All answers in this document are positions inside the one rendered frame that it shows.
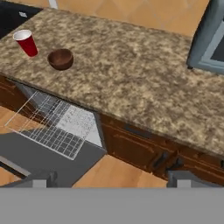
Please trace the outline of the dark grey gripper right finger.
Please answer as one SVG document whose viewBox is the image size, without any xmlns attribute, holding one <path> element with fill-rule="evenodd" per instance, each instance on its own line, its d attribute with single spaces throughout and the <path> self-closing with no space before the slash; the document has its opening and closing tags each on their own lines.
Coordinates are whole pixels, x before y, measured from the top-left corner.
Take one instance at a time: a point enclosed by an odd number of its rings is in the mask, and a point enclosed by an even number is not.
<svg viewBox="0 0 224 224">
<path fill-rule="evenodd" d="M 198 178 L 190 171 L 168 171 L 166 186 L 175 188 L 220 187 L 220 185 Z"/>
</svg>

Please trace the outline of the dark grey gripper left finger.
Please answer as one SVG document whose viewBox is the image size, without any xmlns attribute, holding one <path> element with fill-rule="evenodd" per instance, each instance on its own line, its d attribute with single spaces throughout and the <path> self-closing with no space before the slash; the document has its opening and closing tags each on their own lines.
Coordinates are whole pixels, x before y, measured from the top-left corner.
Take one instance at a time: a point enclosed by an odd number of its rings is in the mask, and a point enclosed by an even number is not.
<svg viewBox="0 0 224 224">
<path fill-rule="evenodd" d="M 41 171 L 29 175 L 28 177 L 18 180 L 2 187 L 4 188 L 51 188 L 56 187 L 57 173 L 55 171 Z"/>
</svg>

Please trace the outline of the grey dishwasher door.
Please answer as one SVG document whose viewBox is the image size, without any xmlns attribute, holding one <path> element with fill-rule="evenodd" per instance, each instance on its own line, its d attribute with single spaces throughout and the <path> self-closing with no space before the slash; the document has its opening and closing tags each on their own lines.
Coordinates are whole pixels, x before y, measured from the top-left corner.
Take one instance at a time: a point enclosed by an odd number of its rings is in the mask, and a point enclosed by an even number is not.
<svg viewBox="0 0 224 224">
<path fill-rule="evenodd" d="M 0 156 L 29 173 L 39 170 L 57 172 L 58 187 L 71 187 L 105 154 L 103 148 L 85 142 L 76 158 L 70 160 L 19 134 L 0 135 Z"/>
</svg>

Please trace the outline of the brown wooden cupboard door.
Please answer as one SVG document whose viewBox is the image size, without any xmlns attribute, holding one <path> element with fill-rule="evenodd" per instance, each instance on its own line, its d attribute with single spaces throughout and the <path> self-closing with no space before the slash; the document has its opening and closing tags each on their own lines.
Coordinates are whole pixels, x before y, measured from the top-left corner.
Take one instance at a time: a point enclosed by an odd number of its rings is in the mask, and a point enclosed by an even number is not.
<svg viewBox="0 0 224 224">
<path fill-rule="evenodd" d="M 27 101 L 28 98 L 12 81 L 0 75 L 0 106 L 29 117 L 34 107 Z"/>
<path fill-rule="evenodd" d="M 174 171 L 189 171 L 202 180 L 224 186 L 224 159 L 196 151 L 179 151 L 166 166 L 181 158 L 183 166 Z"/>
<path fill-rule="evenodd" d="M 101 127 L 109 155 L 119 158 L 146 172 L 152 172 L 155 176 L 160 177 L 161 179 L 167 179 L 167 174 L 165 173 L 164 168 L 166 160 L 155 171 L 151 170 L 151 166 L 162 152 L 166 151 L 170 156 L 171 153 L 168 150 L 142 139 L 141 137 L 108 126 L 102 123 L 102 120 Z"/>
</svg>

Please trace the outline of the brown wooden bowl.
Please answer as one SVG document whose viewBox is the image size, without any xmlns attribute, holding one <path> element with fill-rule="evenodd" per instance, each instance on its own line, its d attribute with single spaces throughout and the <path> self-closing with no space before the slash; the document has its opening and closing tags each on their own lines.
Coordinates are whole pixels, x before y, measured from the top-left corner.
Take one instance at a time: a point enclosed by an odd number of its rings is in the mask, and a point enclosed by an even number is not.
<svg viewBox="0 0 224 224">
<path fill-rule="evenodd" d="M 68 49 L 62 48 L 50 52 L 47 56 L 48 63 L 56 70 L 67 70 L 74 63 L 74 56 Z"/>
</svg>

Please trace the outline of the red plastic cup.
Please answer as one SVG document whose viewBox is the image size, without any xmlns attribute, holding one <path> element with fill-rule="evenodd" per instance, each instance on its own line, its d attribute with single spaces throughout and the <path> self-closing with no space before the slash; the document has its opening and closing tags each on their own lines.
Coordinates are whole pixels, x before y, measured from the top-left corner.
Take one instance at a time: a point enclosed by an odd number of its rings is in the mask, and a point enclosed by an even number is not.
<svg viewBox="0 0 224 224">
<path fill-rule="evenodd" d="M 34 57 L 38 54 L 38 49 L 30 30 L 20 30 L 15 32 L 13 34 L 13 39 L 21 46 L 29 57 Z"/>
</svg>

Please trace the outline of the brown wooden drawer front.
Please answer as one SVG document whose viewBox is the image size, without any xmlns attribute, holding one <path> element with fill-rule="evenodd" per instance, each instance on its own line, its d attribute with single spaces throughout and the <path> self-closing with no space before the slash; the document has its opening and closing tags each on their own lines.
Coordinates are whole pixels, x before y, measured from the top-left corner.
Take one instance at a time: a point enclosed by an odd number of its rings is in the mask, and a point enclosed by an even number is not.
<svg viewBox="0 0 224 224">
<path fill-rule="evenodd" d="M 110 116 L 107 115 L 100 115 L 101 122 L 111 126 L 115 129 L 127 132 L 131 135 L 135 135 L 137 137 L 141 137 L 142 139 L 145 139 L 149 142 L 152 142 L 156 145 L 165 147 L 166 149 L 169 149 L 171 151 L 177 151 L 180 149 L 180 146 L 178 143 L 168 139 L 164 136 L 159 136 L 157 134 L 151 133 L 148 130 L 138 128 L 132 124 L 118 121 Z"/>
</svg>

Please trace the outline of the grey microwave oven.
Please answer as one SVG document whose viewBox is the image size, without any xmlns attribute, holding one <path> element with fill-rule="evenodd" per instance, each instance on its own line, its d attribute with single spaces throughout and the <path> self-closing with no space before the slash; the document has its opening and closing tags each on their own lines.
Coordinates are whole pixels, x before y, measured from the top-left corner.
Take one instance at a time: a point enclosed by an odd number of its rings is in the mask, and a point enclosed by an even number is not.
<svg viewBox="0 0 224 224">
<path fill-rule="evenodd" d="M 209 0 L 193 35 L 186 64 L 224 75 L 224 0 Z"/>
</svg>

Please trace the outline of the black hob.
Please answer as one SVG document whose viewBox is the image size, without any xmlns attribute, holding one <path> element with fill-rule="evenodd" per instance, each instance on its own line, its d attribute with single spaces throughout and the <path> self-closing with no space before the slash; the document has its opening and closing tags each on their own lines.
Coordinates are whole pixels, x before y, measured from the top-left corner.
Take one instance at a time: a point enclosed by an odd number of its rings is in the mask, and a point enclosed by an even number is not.
<svg viewBox="0 0 224 224">
<path fill-rule="evenodd" d="M 41 11 L 39 7 L 0 0 L 0 39 Z"/>
</svg>

